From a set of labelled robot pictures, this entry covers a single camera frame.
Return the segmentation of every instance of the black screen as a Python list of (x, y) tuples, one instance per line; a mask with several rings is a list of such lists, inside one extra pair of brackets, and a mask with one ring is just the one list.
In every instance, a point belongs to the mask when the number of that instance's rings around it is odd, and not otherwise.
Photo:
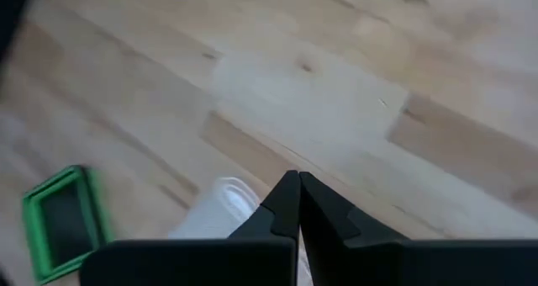
[(92, 251), (76, 183), (43, 198), (41, 208), (53, 267)]
[(0, 0), (0, 63), (6, 58), (26, 2), (27, 0)]

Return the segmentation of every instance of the white object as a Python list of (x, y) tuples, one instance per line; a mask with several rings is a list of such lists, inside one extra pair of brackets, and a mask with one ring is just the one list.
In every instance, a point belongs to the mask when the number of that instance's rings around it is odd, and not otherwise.
[[(260, 203), (256, 193), (237, 177), (219, 178), (168, 238), (226, 238), (251, 217)], [(302, 249), (298, 254), (297, 274), (298, 286), (312, 285), (308, 259)]]

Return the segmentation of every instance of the green plastic frame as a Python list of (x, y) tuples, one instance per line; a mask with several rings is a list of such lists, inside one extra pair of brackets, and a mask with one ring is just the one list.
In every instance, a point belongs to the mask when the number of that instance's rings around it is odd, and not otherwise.
[[(96, 173), (78, 165), (64, 168), (55, 176), (27, 192), (23, 197), (23, 221), (37, 284), (46, 284), (77, 270), (82, 265), (82, 261), (91, 253), (78, 256), (59, 266), (52, 266), (40, 201), (65, 186), (77, 186), (82, 215), (92, 240), (93, 250), (100, 247), (96, 222), (101, 226), (101, 236), (105, 242), (110, 242), (113, 239), (108, 225), (108, 217), (98, 198)], [(95, 212), (92, 211), (91, 203), (94, 204)]]

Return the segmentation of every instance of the wooden floor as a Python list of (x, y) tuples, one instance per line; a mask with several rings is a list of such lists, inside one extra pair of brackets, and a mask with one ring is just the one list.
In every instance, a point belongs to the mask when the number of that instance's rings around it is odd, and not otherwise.
[[(0, 263), (24, 191), (98, 169), (121, 238), (222, 176), (308, 170), (413, 238), (538, 236), (535, 0), (34, 0), (0, 91)], [(76, 284), (71, 275), (56, 284)]]

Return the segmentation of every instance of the black object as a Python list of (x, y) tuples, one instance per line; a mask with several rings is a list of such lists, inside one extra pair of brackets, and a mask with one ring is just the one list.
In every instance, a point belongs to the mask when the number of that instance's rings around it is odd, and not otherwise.
[(28, 0), (0, 0), (0, 64), (7, 57)]
[(0, 272), (0, 286), (9, 286), (10, 283), (8, 283), (8, 280), (2, 275), (2, 272)]
[(538, 241), (412, 241), (290, 171), (228, 239), (117, 241), (81, 286), (295, 285), (299, 222), (314, 285), (538, 284)]
[(92, 239), (84, 223), (75, 182), (43, 198), (41, 208), (53, 267), (91, 252)]

